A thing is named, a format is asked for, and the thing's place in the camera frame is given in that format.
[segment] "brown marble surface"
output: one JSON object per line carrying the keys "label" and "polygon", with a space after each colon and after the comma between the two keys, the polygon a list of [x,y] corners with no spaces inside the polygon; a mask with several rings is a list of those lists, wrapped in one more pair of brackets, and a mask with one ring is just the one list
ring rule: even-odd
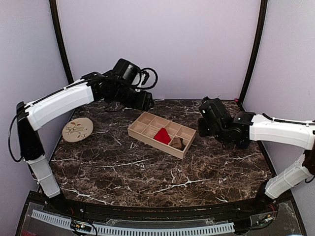
{"label": "brown marble surface", "polygon": [[[232,115],[233,101],[224,101]],[[157,101],[149,112],[197,130],[200,101]],[[183,160],[128,136],[142,113],[96,102],[80,107],[73,119],[88,117],[94,131],[77,143],[61,140],[51,160],[69,199],[130,207],[187,207],[252,198],[271,173],[254,142],[246,150],[223,149],[198,133]]]}

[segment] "wooden box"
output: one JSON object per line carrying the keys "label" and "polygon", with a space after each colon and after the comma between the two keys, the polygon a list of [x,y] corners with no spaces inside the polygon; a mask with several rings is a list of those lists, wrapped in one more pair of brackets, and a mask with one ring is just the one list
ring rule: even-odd
{"label": "wooden box", "polygon": [[[155,134],[161,129],[165,128],[171,141],[168,145],[153,139]],[[154,148],[165,151],[168,154],[183,159],[187,153],[192,141],[196,136],[196,130],[190,129],[186,126],[169,121],[167,119],[155,116],[148,112],[144,112],[129,128],[128,135],[151,145]],[[183,138],[185,149],[183,151],[171,146],[175,137]]]}

